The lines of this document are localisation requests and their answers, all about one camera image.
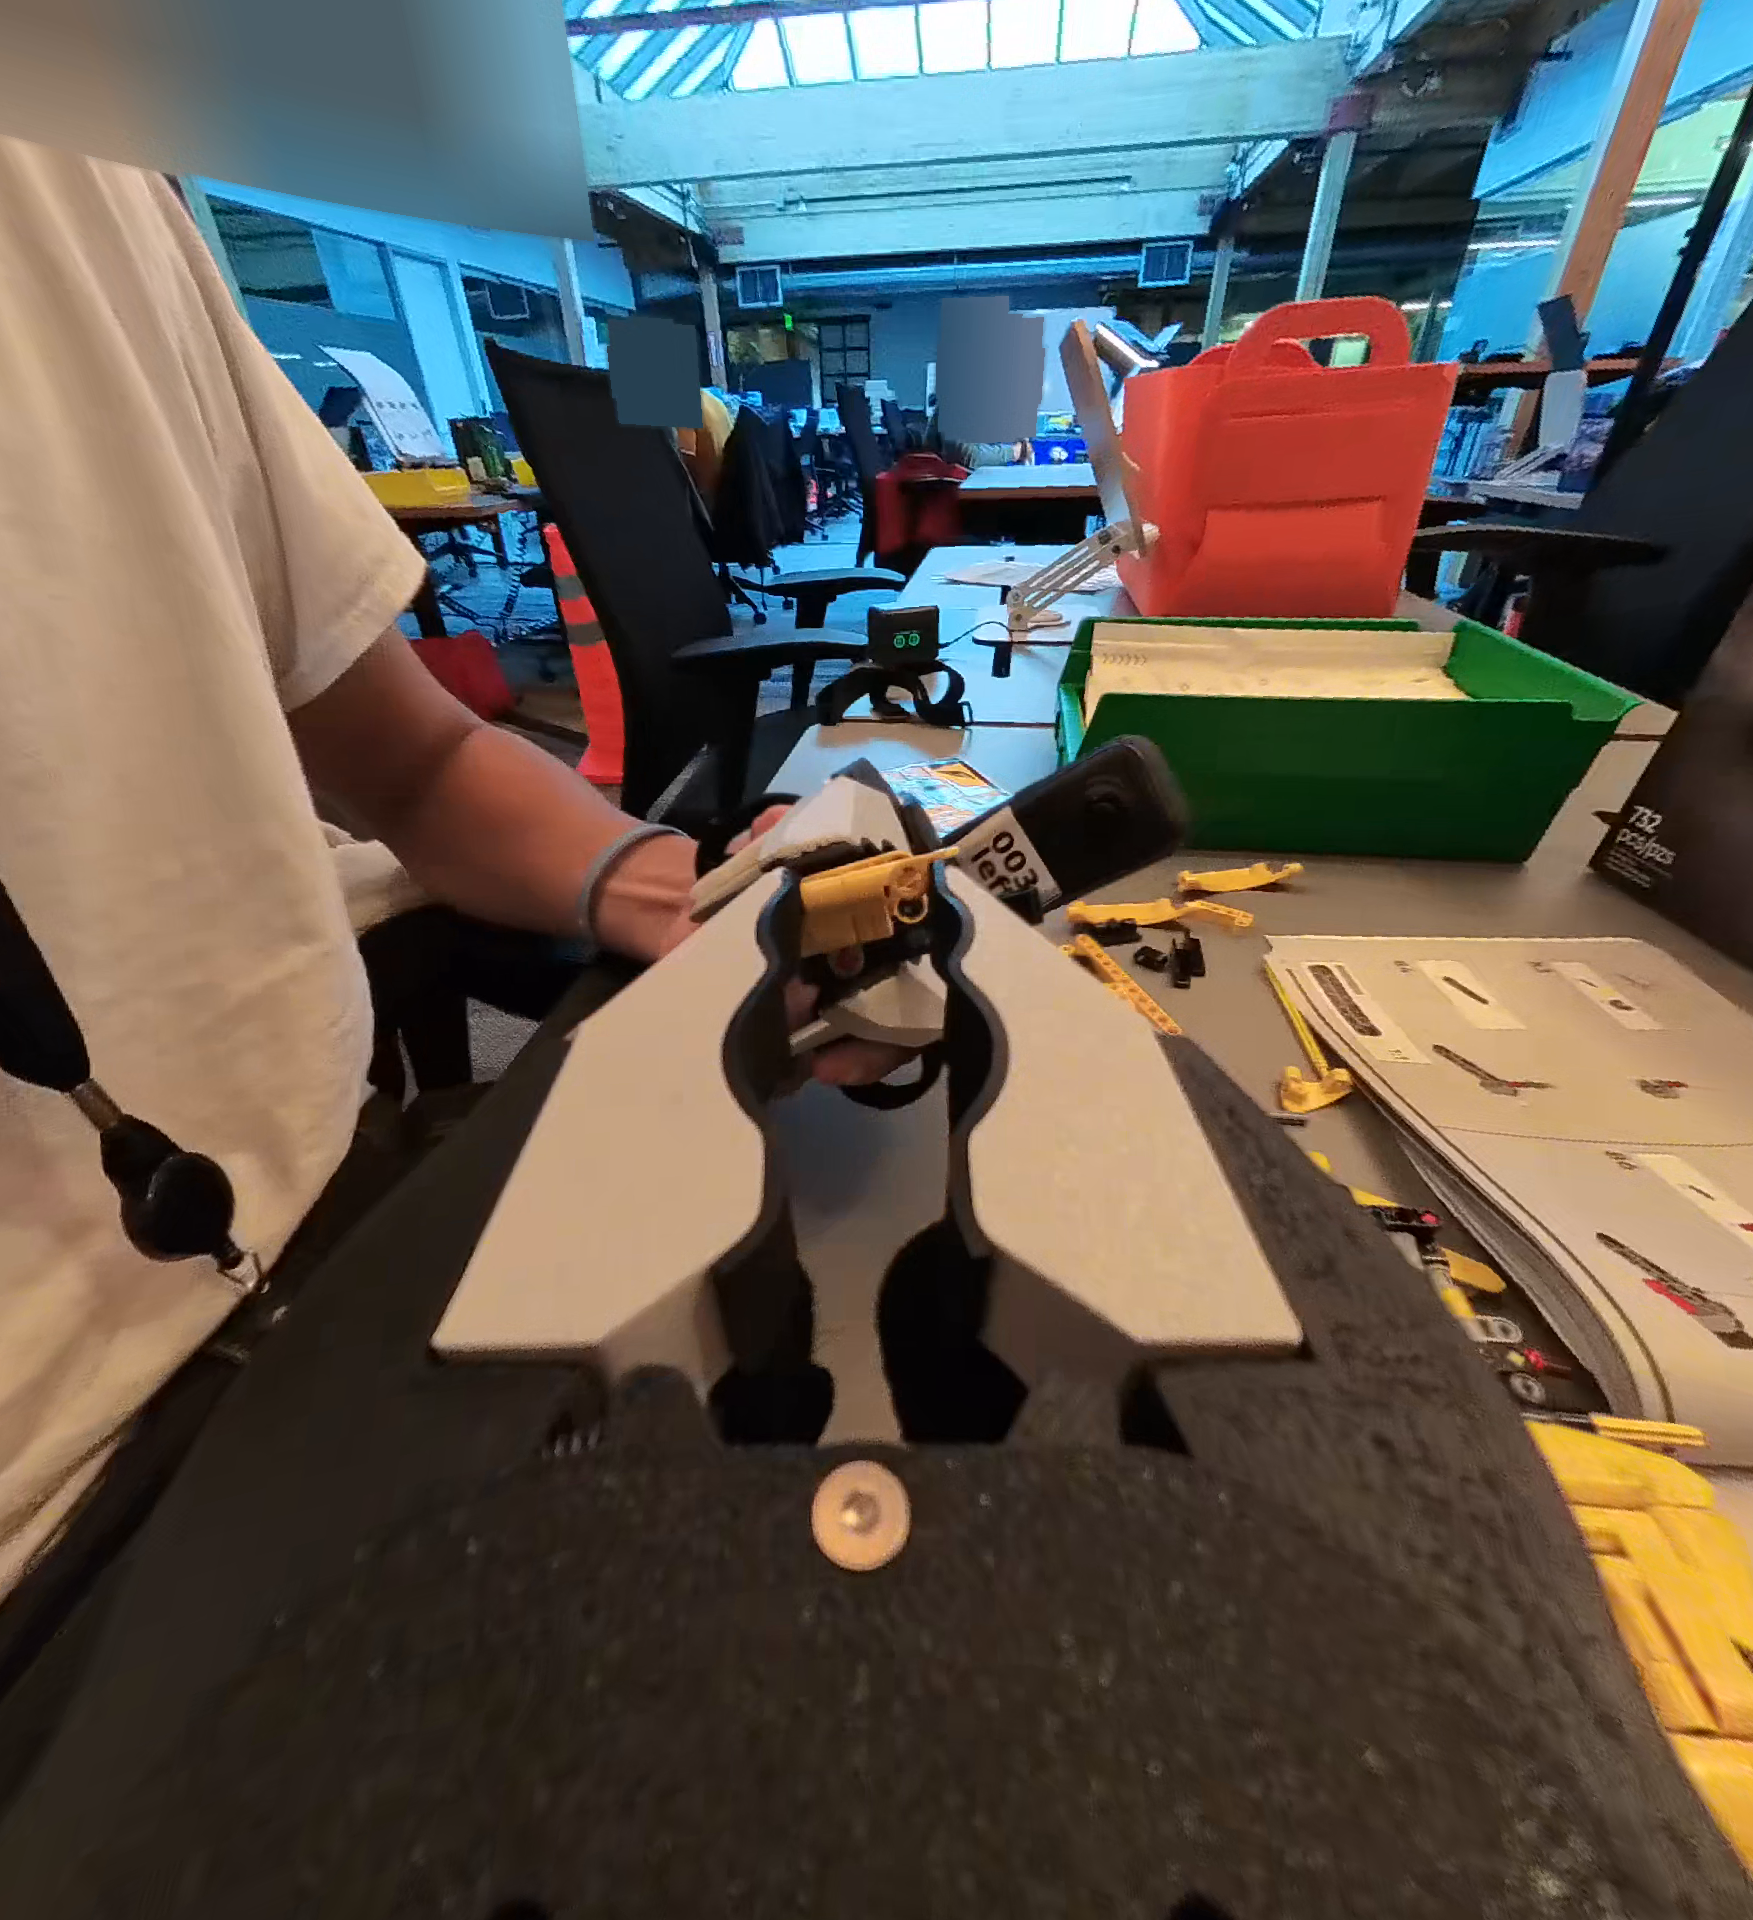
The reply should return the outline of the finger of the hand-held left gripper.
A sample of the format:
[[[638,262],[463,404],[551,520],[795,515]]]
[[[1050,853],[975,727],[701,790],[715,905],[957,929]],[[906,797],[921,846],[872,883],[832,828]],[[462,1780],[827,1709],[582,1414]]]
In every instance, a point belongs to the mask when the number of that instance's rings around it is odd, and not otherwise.
[[[817,978],[811,1018],[790,1037],[792,1054],[808,1054],[842,1041],[866,1041],[907,1053],[941,1041],[943,980],[933,965],[900,965],[859,977],[832,973]]]
[[[784,812],[784,869],[797,875],[914,851],[918,840],[882,771],[839,771]]]

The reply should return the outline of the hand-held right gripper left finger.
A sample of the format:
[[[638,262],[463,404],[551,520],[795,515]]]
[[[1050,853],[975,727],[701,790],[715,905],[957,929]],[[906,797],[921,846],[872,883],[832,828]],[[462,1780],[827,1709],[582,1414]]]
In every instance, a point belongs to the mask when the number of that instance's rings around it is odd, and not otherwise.
[[[799,900],[771,871],[568,1037],[432,1353],[707,1393],[811,1360],[772,1108],[792,1077]]]

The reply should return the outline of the yellow toy brick assembly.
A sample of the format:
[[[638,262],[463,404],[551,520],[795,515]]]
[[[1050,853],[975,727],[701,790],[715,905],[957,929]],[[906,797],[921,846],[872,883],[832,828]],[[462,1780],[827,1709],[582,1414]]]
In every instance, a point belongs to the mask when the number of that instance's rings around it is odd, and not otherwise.
[[[801,879],[799,958],[807,963],[847,949],[873,949],[898,927],[914,927],[927,918],[925,914],[914,924],[891,924],[888,919],[873,889],[873,866],[879,858],[817,871]]]

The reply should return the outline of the person's left forearm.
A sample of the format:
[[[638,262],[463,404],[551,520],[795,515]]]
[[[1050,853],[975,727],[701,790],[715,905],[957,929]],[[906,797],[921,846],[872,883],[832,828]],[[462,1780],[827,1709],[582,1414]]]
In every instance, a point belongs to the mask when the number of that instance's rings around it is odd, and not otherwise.
[[[318,798],[432,900],[499,927],[588,945],[584,875],[647,828],[526,739],[480,723],[396,632],[292,708],[288,728]]]

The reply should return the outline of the person's left hand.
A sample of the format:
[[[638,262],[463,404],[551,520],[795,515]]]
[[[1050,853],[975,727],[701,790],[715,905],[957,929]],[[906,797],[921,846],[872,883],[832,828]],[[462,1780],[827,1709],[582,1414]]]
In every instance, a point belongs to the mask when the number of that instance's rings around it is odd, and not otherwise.
[[[691,932],[688,938],[695,933],[695,929],[697,926],[691,916]],[[807,1062],[808,1066],[803,1070],[807,1077],[821,1085],[847,1089],[886,1082],[912,1062],[912,1053],[866,1041],[842,1041],[811,1053]]]

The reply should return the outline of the colourful printed leaflet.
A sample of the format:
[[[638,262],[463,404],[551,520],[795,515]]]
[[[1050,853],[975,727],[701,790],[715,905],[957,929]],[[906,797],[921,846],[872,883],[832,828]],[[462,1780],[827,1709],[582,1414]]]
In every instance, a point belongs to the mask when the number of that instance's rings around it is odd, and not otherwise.
[[[919,820],[935,843],[964,838],[1011,801],[1011,793],[959,759],[889,767],[882,771],[882,781],[895,797],[900,811]]]

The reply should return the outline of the scattered yellow toy pieces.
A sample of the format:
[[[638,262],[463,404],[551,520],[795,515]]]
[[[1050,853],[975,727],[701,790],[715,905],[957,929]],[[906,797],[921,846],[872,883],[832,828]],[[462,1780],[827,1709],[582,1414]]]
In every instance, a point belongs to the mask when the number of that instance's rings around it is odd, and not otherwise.
[[[1298,862],[1255,862],[1245,868],[1183,871],[1176,877],[1176,891],[1158,900],[1072,901],[1064,909],[1066,924],[1072,927],[1066,949],[1072,957],[1086,960],[1092,949],[1103,950],[1114,942],[1112,927],[1137,936],[1167,929],[1190,940],[1197,926],[1247,933],[1255,927],[1255,914],[1234,905],[1232,900],[1280,888],[1297,877],[1300,877]],[[1315,1082],[1305,1064],[1305,1070],[1282,1070],[1277,1105],[1287,1117],[1303,1119],[1341,1103],[1352,1094],[1354,1077],[1348,1070],[1340,1070],[1332,1079]]]

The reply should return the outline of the blue wristband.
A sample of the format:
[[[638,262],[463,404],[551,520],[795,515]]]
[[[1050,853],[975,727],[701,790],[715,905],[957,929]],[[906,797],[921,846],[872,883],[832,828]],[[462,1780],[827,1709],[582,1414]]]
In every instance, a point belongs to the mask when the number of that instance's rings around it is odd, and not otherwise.
[[[597,950],[654,965],[691,932],[697,843],[672,829],[623,834],[584,875],[579,927]]]

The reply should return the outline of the yellow thin toy strip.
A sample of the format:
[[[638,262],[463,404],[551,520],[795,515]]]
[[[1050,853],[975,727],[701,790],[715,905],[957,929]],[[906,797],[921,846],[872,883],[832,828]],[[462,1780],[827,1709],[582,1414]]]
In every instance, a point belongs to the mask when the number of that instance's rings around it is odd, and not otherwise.
[[[1282,974],[1278,973],[1278,969],[1277,969],[1277,965],[1273,963],[1273,958],[1268,958],[1268,960],[1265,963],[1265,974],[1267,974],[1267,978],[1268,978],[1268,984],[1271,984],[1271,989],[1273,989],[1273,995],[1275,995],[1275,998],[1277,998],[1277,1003],[1278,1003],[1278,1007],[1280,1007],[1285,1018],[1288,1020],[1288,1027],[1290,1027],[1292,1033],[1294,1033],[1294,1043],[1298,1045],[1303,1056],[1305,1056],[1306,1064],[1308,1064],[1308,1077],[1315,1079],[1315,1082],[1322,1082],[1322,1079],[1335,1077],[1335,1073],[1338,1073],[1340,1070],[1334,1070],[1334,1068],[1330,1066],[1328,1054],[1322,1053],[1320,1045],[1317,1043],[1317,1037],[1315,1037],[1313,1028],[1308,1027],[1306,1018],[1303,1016],[1300,1009],[1297,1007],[1297,1003],[1294,1003],[1294,998],[1292,998],[1288,987],[1285,984],[1285,978],[1282,978]]]

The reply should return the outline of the red office chair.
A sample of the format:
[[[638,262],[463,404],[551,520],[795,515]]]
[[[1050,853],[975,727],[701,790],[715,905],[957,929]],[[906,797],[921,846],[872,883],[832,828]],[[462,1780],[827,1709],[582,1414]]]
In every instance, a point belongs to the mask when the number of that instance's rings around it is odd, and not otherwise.
[[[910,574],[935,547],[962,545],[959,488],[970,469],[937,453],[894,461],[864,487],[864,536],[873,562]]]

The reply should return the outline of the red bag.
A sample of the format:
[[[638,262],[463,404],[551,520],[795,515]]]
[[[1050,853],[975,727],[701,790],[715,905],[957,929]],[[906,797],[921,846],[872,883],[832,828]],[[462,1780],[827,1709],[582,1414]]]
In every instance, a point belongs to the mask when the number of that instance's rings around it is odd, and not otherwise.
[[[496,646],[475,627],[421,634],[412,644],[432,677],[486,725],[513,715],[518,697]]]

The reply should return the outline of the instruction booklet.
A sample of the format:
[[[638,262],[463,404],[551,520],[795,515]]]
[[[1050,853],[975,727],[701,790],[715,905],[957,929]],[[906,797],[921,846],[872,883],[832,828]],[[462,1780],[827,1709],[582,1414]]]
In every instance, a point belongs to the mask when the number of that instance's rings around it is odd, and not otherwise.
[[[1632,940],[1277,936],[1268,965],[1610,1409],[1753,1473],[1753,1016]]]

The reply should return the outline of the white printed easel board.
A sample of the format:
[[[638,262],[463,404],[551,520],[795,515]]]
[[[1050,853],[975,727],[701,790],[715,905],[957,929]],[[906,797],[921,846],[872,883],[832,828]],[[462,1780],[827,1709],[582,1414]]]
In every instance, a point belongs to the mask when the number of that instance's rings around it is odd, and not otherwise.
[[[363,410],[401,469],[452,464],[452,452],[430,410],[404,374],[365,350],[324,348],[323,353],[353,383]]]

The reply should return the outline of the yellow toy car model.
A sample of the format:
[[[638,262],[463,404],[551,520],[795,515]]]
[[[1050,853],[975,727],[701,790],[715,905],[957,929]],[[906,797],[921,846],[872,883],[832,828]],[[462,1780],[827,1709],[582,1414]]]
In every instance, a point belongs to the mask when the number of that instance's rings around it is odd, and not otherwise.
[[[1437,1213],[1345,1192],[1419,1263],[1515,1402],[1655,1727],[1753,1881],[1753,1556],[1698,1468],[1703,1431],[1600,1409],[1528,1300]]]

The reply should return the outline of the glass skylight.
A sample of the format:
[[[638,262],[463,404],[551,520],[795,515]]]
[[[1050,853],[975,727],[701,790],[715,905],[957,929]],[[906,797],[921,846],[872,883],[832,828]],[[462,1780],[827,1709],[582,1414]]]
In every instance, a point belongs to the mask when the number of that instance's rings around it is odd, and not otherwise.
[[[1317,36],[1319,3],[571,3],[568,51],[628,103],[1238,53]]]

